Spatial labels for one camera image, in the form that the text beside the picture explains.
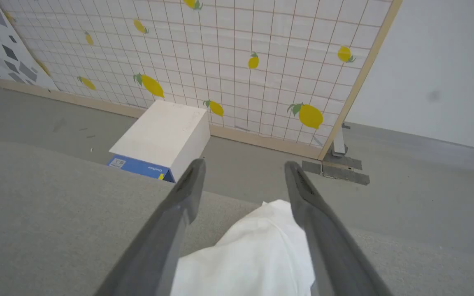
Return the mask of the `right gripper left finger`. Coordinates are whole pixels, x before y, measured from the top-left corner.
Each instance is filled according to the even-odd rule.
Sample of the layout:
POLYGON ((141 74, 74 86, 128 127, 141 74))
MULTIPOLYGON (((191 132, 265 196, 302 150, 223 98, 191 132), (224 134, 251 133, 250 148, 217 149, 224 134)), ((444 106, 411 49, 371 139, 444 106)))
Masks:
POLYGON ((195 159, 154 210, 95 292, 96 296, 169 296, 184 232, 196 219, 206 173, 195 159))

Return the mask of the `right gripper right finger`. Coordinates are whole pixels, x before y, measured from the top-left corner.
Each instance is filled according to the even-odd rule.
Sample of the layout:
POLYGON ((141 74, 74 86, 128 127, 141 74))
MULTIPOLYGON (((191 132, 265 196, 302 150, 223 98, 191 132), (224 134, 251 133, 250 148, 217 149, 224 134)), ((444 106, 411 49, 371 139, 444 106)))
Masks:
POLYGON ((301 165, 284 165, 292 215, 305 232, 318 292, 332 296, 391 296, 374 266, 323 200, 301 165))

